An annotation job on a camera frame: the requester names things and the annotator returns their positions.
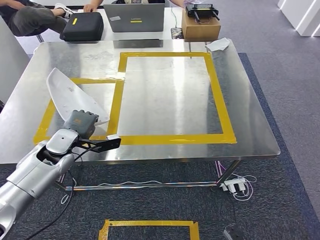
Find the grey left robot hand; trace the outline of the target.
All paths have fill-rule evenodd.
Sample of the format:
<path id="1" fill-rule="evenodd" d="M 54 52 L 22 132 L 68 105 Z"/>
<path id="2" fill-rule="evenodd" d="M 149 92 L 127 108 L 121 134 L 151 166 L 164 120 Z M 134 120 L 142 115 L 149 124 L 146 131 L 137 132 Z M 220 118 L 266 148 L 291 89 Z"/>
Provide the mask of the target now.
<path id="1" fill-rule="evenodd" d="M 98 119 L 99 115 L 90 111 L 73 110 L 63 128 L 77 132 L 82 139 L 89 139 L 95 131 Z"/>

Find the person's hand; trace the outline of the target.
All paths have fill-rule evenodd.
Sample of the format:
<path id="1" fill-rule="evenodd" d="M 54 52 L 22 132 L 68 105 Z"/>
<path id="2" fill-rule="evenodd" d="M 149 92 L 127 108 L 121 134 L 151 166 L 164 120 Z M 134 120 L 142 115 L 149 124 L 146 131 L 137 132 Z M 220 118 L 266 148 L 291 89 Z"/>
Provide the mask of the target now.
<path id="1" fill-rule="evenodd" d="M 83 7 L 83 12 L 84 13 L 92 13 L 92 12 L 96 12 L 97 9 L 100 6 L 99 3 L 96 3 L 96 2 L 91 2 L 88 4 L 86 4 Z"/>

